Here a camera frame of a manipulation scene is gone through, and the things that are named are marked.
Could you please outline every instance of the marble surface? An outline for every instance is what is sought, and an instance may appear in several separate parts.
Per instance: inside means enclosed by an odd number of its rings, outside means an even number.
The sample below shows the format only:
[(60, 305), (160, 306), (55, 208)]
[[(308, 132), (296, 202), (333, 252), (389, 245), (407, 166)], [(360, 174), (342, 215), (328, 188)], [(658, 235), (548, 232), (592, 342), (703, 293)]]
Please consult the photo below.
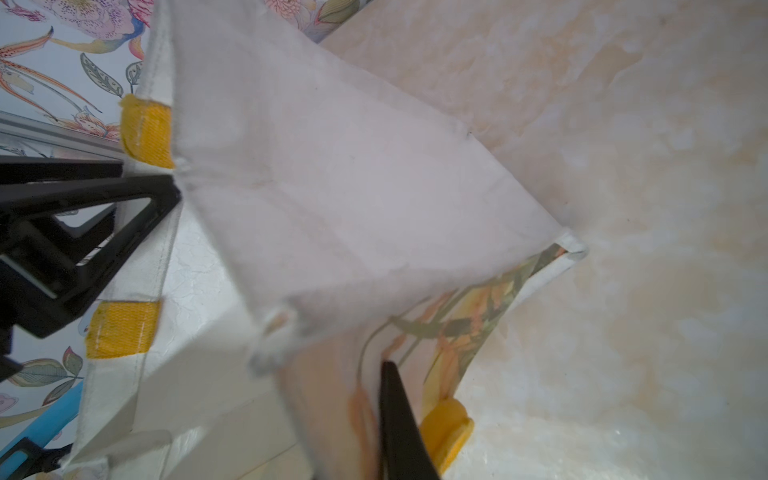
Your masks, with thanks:
[(765, 478), (767, 3), (377, 0), (323, 45), (591, 247), (478, 354), (446, 478)]

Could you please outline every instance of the floral wallpaper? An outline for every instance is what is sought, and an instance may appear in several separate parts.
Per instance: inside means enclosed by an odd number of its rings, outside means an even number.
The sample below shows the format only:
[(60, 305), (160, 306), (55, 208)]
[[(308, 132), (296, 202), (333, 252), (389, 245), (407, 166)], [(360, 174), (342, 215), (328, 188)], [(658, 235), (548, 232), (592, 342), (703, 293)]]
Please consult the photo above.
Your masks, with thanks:
[[(24, 369), (0, 382), (0, 447), (6, 446), (49, 405), (82, 381), (87, 362), (83, 338), (95, 310), (96, 306), (93, 306), (79, 321), (70, 323), (44, 339), (36, 338), (18, 327), (14, 328), (10, 357), (21, 363)], [(76, 430), (76, 422), (70, 422), (47, 447), (58, 449), (69, 445), (74, 441)], [(86, 471), (75, 472), (69, 478), (99, 478), (87, 474)], [(46, 475), (49, 475), (44, 477), (47, 480), (58, 480), (63, 472)]]
[[(264, 0), (320, 41), (366, 0)], [(118, 102), (141, 79), (154, 0), (0, 0), (0, 111), (120, 137)]]

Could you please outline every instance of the white fabric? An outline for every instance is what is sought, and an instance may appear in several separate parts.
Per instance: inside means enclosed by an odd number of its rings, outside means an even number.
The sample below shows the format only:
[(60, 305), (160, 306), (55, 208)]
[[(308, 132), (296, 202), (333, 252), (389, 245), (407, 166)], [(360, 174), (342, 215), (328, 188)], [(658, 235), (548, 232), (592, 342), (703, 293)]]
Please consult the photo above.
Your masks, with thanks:
[(525, 281), (518, 295), (512, 300), (506, 313), (507, 316), (510, 315), (510, 312), (512, 312), (517, 305), (520, 305), (523, 300), (527, 299), (533, 295), (534, 292), (557, 278), (561, 273), (574, 266), (589, 253), (587, 244), (579, 240), (570, 230), (561, 233), (553, 243), (565, 248), (568, 253), (545, 266), (540, 272)]
[(459, 121), (260, 2), (170, 6), (177, 179), (262, 328), (286, 313), (256, 339), (257, 372), (557, 237)]
[[(149, 353), (89, 370), (70, 466), (108, 457), (111, 478), (234, 480), (270, 459), (250, 478), (284, 478), (299, 459), (295, 478), (309, 478), (249, 356), (267, 371), (347, 326), (507, 270), (561, 228), (458, 121), (259, 2), (158, 2), (153, 22), (137, 95), (174, 106), (175, 173), (191, 205), (108, 291), (149, 299), (159, 278), (164, 306)], [(164, 282), (148, 276), (166, 265)], [(267, 335), (276, 319), (287, 321)]]
[(89, 363), (68, 469), (109, 458), (117, 480), (234, 480), (296, 444), (271, 379), (247, 372), (253, 324), (227, 272), (178, 213), (155, 341)]

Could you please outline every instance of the yellow fabric tab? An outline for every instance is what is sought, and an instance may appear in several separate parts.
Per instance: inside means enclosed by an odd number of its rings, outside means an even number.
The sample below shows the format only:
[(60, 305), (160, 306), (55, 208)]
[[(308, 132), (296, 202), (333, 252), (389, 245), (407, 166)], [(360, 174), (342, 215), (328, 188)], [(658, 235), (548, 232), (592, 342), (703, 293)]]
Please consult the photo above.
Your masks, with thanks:
[(419, 431), (432, 464), (442, 476), (475, 429), (475, 422), (457, 399), (444, 399), (424, 417)]
[(160, 302), (101, 302), (85, 337), (89, 359), (146, 353), (152, 345)]
[(120, 101), (123, 149), (149, 165), (173, 168), (170, 158), (170, 107), (127, 94)]

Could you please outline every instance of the blue handle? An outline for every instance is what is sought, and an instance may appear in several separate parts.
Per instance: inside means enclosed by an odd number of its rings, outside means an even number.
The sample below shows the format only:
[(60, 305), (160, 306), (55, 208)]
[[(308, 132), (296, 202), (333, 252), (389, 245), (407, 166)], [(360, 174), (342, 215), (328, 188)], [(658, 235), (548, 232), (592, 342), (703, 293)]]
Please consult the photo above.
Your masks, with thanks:
[[(12, 449), (24, 437), (40, 448), (44, 448), (61, 429), (78, 416), (82, 394), (83, 382), (80, 382), (69, 389), (69, 392), (66, 392), (60, 399), (56, 400), (48, 410), (44, 411), (34, 422), (30, 423), (11, 443), (8, 443), (0, 451), (0, 457), (5, 455), (8, 450)], [(7, 480), (26, 460), (27, 454), (24, 452), (16, 452), (11, 455), (0, 465), (0, 480)]]

